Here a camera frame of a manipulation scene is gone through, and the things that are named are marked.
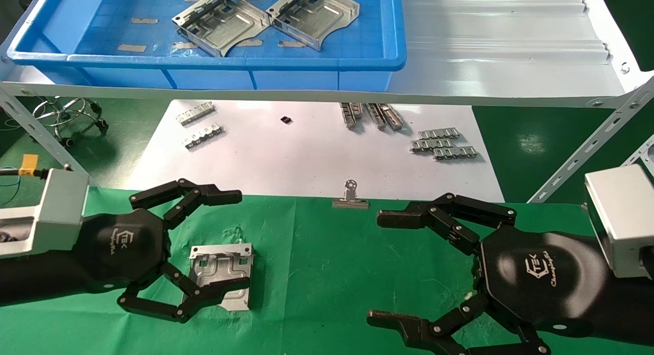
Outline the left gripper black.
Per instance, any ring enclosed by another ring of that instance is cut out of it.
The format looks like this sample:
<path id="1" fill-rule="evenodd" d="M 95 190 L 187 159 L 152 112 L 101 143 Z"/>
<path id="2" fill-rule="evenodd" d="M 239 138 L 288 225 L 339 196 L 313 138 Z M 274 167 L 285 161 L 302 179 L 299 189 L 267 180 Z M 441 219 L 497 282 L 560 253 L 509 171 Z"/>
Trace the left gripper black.
<path id="1" fill-rule="evenodd" d="M 162 219 L 148 211 L 176 199 L 180 201 Z M 231 205 L 242 200 L 240 190 L 222 191 L 214 184 L 178 179 L 131 195 L 134 210 L 128 214 L 84 218 L 76 242 L 76 260 L 85 275 L 84 291 L 100 294 L 126 288 L 117 299 L 124 311 L 184 324 L 199 310 L 222 303 L 227 293 L 249 288 L 248 277 L 198 286 L 167 262 L 168 230 L 177 228 L 199 206 Z M 140 290 L 162 276 L 186 294 L 178 306 L 138 297 Z"/>

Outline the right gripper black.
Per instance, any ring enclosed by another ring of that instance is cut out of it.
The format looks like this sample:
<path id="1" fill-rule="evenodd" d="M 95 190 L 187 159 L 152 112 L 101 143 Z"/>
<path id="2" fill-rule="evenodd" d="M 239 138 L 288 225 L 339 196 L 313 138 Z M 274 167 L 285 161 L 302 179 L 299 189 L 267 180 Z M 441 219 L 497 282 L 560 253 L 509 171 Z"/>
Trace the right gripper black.
<path id="1" fill-rule="evenodd" d="M 435 321 L 371 310 L 367 324 L 399 333 L 404 345 L 434 354 L 549 354 L 535 331 L 589 337 L 592 308 L 610 269 L 597 240 L 565 232 L 526 232 L 512 226 L 514 209 L 455 194 L 410 201 L 403 210 L 381 210 L 378 226 L 434 231 L 465 255 L 479 255 L 481 290 Z M 481 242 L 462 221 L 498 229 Z M 520 343 L 465 348 L 453 335 L 489 314 Z"/>

